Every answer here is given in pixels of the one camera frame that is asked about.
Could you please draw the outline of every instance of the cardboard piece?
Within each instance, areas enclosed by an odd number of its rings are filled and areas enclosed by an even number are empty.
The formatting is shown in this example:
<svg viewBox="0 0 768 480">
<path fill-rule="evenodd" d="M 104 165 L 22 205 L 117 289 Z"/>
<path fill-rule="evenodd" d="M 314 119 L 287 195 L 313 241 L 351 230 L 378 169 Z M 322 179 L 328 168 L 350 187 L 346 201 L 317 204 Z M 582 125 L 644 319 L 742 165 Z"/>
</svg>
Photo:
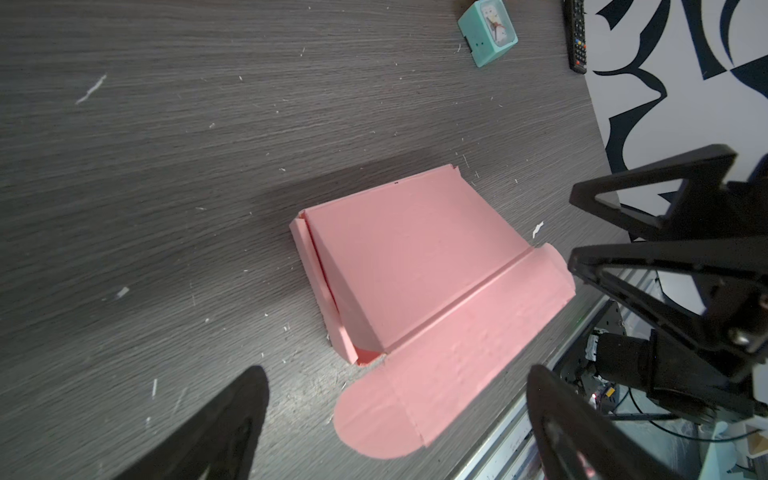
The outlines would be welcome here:
<svg viewBox="0 0 768 480">
<path fill-rule="evenodd" d="M 395 458 L 429 445 L 574 295 L 446 165 L 304 210 L 291 223 L 333 348 L 382 365 L 343 392 L 339 437 Z"/>
</svg>

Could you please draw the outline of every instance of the wood grain surface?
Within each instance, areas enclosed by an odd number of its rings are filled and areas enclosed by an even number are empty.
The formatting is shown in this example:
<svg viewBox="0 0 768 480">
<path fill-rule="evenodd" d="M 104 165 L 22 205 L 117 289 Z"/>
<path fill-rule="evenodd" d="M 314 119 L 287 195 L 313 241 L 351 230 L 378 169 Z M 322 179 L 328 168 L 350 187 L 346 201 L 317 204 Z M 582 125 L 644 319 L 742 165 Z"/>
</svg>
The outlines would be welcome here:
<svg viewBox="0 0 768 480">
<path fill-rule="evenodd" d="M 461 0 L 1 3 L 4 478 L 109 478 L 253 364 L 253 478 L 450 473 L 597 293 L 434 445 L 376 461 L 329 423 L 365 371 L 326 341 L 288 223 L 453 163 L 524 237 L 544 222 L 533 244 L 625 241 L 568 205 L 608 168 L 560 3 L 507 7 L 520 42 L 478 69 Z"/>
</svg>

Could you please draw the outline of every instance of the pink box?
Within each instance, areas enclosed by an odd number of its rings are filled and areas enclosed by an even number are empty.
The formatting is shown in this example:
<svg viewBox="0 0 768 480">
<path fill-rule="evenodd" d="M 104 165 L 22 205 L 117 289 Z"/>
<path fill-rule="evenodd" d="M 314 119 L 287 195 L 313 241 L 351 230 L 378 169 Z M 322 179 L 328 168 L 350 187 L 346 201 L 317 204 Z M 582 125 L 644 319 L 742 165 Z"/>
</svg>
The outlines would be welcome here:
<svg viewBox="0 0 768 480">
<path fill-rule="evenodd" d="M 339 437 L 394 458 L 429 445 L 574 295 L 452 165 L 302 211 L 293 238 L 333 348 L 381 365 L 341 395 Z"/>
</svg>

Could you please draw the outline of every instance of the remote control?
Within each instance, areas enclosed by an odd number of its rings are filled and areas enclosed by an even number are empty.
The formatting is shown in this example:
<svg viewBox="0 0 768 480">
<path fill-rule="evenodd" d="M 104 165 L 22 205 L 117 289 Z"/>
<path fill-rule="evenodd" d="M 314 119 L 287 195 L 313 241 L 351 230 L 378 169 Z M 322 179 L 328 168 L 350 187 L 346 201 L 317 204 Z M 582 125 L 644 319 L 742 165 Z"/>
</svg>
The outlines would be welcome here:
<svg viewBox="0 0 768 480">
<path fill-rule="evenodd" d="M 587 44 L 584 42 L 584 0 L 564 0 L 568 64 L 576 73 L 587 73 Z"/>
</svg>

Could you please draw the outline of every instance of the black and white wall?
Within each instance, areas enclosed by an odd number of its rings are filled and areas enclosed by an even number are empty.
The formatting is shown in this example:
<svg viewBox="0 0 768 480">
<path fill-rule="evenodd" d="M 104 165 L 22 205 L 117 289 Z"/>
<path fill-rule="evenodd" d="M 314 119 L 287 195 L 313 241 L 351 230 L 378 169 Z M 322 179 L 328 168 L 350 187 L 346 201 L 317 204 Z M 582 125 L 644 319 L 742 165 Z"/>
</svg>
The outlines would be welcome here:
<svg viewBox="0 0 768 480">
<path fill-rule="evenodd" d="M 768 154 L 768 0 L 585 0 L 584 10 L 587 85 L 611 171 L 727 144 L 739 154 L 727 180 L 746 180 Z M 619 200 L 660 215 L 679 184 Z M 673 298 L 693 288 L 662 285 Z"/>
</svg>

